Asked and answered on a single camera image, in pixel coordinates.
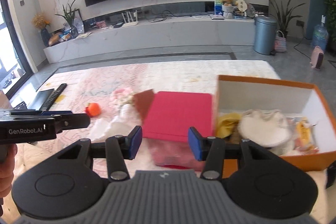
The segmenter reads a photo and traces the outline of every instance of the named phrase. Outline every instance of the sliding glass door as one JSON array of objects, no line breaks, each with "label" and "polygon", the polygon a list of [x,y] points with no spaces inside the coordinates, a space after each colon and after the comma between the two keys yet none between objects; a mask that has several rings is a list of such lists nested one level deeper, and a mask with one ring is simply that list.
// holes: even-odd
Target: sliding glass door
[{"label": "sliding glass door", "polygon": [[0,90],[11,98],[33,72],[16,35],[7,0],[0,0],[0,13]]}]

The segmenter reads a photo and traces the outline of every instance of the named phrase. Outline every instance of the pink lace tablecloth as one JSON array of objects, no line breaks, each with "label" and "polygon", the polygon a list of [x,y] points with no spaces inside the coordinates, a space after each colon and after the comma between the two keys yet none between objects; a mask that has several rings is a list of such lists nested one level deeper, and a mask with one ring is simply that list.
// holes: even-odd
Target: pink lace tablecloth
[{"label": "pink lace tablecloth", "polygon": [[[102,108],[99,118],[111,121],[119,109],[111,101],[111,93],[120,88],[132,88],[134,92],[154,89],[155,92],[216,92],[217,75],[240,75],[278,79],[273,68],[265,61],[209,60],[179,61],[147,64],[131,64],[92,68],[53,75],[40,90],[68,86],[51,110],[72,110],[82,113],[87,103],[97,102]],[[88,128],[64,131],[57,139],[39,142],[38,146],[56,153],[80,138],[87,137],[96,118]],[[152,162],[147,142],[143,140],[137,157],[127,161],[130,175],[135,170],[162,170]],[[106,177],[105,160],[95,160],[94,170]]]}]

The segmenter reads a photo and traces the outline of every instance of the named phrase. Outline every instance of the blue trash can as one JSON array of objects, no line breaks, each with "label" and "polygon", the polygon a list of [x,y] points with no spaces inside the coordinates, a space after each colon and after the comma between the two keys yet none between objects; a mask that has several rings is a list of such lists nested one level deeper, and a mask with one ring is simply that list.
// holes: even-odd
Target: blue trash can
[{"label": "blue trash can", "polygon": [[260,54],[270,55],[274,50],[277,31],[277,20],[273,17],[258,16],[255,18],[254,50]]}]

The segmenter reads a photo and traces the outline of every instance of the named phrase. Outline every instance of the gray ribbed panel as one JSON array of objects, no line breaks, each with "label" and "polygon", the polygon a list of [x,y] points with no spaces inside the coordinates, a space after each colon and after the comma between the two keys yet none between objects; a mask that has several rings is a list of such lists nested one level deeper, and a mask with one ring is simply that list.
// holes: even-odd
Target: gray ribbed panel
[{"label": "gray ribbed panel", "polygon": [[89,210],[59,221],[22,217],[15,224],[316,224],[308,214],[267,220],[245,212],[217,181],[188,171],[137,171],[133,179],[111,183]]}]

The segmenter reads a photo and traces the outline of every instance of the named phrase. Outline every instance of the power outlet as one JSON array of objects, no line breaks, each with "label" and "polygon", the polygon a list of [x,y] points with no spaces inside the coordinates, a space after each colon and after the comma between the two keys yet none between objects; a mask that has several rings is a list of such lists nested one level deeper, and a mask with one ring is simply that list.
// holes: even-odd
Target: power outlet
[{"label": "power outlet", "polygon": [[297,21],[296,21],[296,26],[299,26],[299,27],[304,28],[304,27],[305,27],[305,22],[304,22],[304,21],[301,21],[301,20],[297,20]]}]

